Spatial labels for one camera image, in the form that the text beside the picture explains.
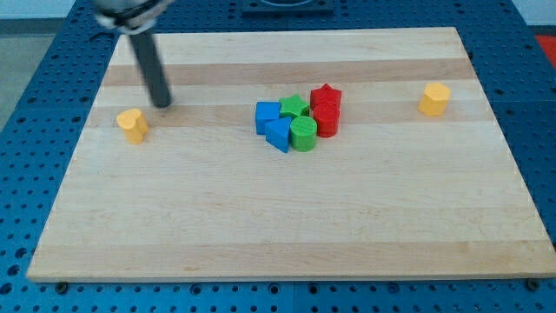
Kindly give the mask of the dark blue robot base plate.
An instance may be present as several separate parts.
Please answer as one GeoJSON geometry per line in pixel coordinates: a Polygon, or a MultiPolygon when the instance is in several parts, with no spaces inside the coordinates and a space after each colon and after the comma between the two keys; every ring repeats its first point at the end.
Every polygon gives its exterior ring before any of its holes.
{"type": "Polygon", "coordinates": [[[243,0],[241,12],[244,17],[264,14],[331,14],[334,12],[334,0],[243,0]]]}

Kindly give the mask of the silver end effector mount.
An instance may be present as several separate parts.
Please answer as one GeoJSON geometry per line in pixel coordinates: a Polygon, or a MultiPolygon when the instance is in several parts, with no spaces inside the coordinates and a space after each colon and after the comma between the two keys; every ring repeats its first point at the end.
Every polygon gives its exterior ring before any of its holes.
{"type": "Polygon", "coordinates": [[[174,0],[93,0],[95,19],[106,29],[127,35],[150,30],[174,0]]]}

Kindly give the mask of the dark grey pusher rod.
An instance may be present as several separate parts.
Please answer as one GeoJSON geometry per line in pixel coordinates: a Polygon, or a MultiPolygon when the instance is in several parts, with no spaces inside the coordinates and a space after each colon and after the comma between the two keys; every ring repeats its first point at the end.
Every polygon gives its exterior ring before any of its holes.
{"type": "Polygon", "coordinates": [[[147,30],[129,35],[129,40],[152,104],[159,109],[169,107],[172,104],[172,96],[158,56],[154,36],[147,30]]]}

